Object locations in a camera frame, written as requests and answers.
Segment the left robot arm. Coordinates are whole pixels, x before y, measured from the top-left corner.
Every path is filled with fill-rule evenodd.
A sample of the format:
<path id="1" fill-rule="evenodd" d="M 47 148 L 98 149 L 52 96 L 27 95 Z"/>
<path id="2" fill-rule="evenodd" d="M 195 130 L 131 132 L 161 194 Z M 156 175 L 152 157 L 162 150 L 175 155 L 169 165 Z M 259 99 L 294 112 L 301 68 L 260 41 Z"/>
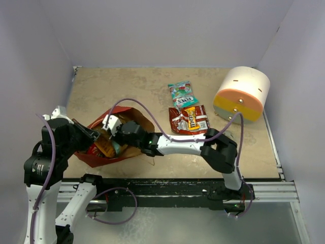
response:
<path id="1" fill-rule="evenodd" d="M 63 212 L 56 214 L 58 193 L 68 159 L 85 151 L 99 138 L 97 131 L 66 118 L 41 119 L 42 139 L 24 163 L 28 195 L 25 243 L 73 243 L 74 229 L 92 199 L 104 195 L 102 177 L 85 174 Z"/>

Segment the teal snack packet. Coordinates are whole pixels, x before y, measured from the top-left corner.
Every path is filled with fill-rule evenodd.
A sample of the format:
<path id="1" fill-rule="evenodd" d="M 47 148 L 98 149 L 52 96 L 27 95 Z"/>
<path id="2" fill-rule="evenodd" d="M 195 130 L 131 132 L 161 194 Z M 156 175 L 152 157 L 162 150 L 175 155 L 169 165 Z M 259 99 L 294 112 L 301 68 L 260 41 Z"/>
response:
<path id="1" fill-rule="evenodd" d="M 190 81 L 181 81 L 175 84 L 168 84 L 174 107 L 184 108 L 198 103 L 194 96 Z"/>

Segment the orange yellow snack bag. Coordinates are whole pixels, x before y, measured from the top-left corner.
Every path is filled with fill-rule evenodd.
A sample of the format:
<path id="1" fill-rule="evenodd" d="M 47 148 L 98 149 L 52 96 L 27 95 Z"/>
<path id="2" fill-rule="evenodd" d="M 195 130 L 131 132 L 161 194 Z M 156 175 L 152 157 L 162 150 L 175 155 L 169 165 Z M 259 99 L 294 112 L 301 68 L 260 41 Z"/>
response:
<path id="1" fill-rule="evenodd" d="M 106 139 L 105 137 L 99 137 L 95 142 L 96 147 L 104 154 L 107 158 L 116 157 L 115 148 L 111 140 Z"/>

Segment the red chips bag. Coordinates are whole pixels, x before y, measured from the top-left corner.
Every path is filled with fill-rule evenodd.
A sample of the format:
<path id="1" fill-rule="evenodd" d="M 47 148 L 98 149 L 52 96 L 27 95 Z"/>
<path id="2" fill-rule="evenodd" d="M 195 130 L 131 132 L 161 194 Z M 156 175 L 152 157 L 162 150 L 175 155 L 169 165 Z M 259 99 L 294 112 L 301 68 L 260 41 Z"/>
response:
<path id="1" fill-rule="evenodd" d="M 183 135 L 197 135 L 207 132 L 210 128 L 210 124 L 205 107 L 203 105 L 192 107 L 195 107 L 196 109 L 196 121 L 200 128 L 193 131 L 188 129 L 188 115 L 184 111 L 185 108 L 169 108 L 169 121 L 173 132 Z"/>

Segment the red paper bag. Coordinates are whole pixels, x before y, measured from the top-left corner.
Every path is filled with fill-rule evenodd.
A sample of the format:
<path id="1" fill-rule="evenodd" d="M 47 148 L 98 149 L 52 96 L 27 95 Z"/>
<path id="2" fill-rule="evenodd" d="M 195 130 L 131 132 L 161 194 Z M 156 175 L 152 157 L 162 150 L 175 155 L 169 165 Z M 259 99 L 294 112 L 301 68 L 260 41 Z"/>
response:
<path id="1" fill-rule="evenodd" d="M 154 125 L 153 123 L 147 119 L 139 110 L 133 107 L 123 107 L 123 106 L 116 106 L 112 110 L 112 114 L 117 116 L 123 123 L 133 120 L 141 125 L 146 131 L 154 132 Z M 141 155 L 141 151 L 133 146 L 120 146 L 116 151 L 116 157 L 114 158 L 107 158 L 104 156 L 96 157 L 93 155 L 88 155 L 86 151 L 78 151 L 74 153 L 74 155 L 88 166 L 95 168 L 99 166 L 109 165 L 113 163 L 120 162 L 125 159 L 134 158 L 136 156 Z"/>

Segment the yellow candy packet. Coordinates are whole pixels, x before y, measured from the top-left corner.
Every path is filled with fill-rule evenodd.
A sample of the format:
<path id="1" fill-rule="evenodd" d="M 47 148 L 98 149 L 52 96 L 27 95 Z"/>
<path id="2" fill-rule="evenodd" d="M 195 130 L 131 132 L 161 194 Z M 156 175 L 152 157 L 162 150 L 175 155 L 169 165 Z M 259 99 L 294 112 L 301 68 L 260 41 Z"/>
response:
<path id="1" fill-rule="evenodd" d="M 196 109 L 195 107 L 187 107 L 184 111 L 188 115 L 188 129 L 190 131 L 197 130 L 200 128 L 199 124 L 196 121 Z"/>

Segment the red orange snack packet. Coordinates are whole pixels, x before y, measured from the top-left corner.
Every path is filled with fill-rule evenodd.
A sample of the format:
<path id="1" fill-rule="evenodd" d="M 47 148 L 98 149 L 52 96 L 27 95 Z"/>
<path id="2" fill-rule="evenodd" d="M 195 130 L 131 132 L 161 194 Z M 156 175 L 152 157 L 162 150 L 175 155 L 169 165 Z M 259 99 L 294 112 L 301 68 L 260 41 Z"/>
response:
<path id="1" fill-rule="evenodd" d="M 102 152 L 98 149 L 98 147 L 95 144 L 91 145 L 88 148 L 88 150 L 86 151 L 86 153 L 88 155 L 93 155 L 93 156 L 96 156 L 96 157 L 102 157 L 103 156 Z"/>

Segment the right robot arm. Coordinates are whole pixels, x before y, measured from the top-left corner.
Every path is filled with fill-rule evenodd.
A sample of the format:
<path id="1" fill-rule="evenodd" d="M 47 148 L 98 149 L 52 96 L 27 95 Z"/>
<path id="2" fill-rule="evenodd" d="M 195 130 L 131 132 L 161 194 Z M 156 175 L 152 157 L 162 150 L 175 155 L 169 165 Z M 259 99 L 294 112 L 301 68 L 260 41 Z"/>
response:
<path id="1" fill-rule="evenodd" d="M 222 174 L 225 191 L 230 198 L 237 199 L 244 193 L 235 165 L 239 155 L 237 143 L 215 129 L 197 135 L 164 135 L 149 133 L 133 120 L 123 124 L 117 118 L 109 119 L 106 127 L 113 141 L 138 148 L 150 157 L 171 154 L 200 156 L 213 170 Z"/>

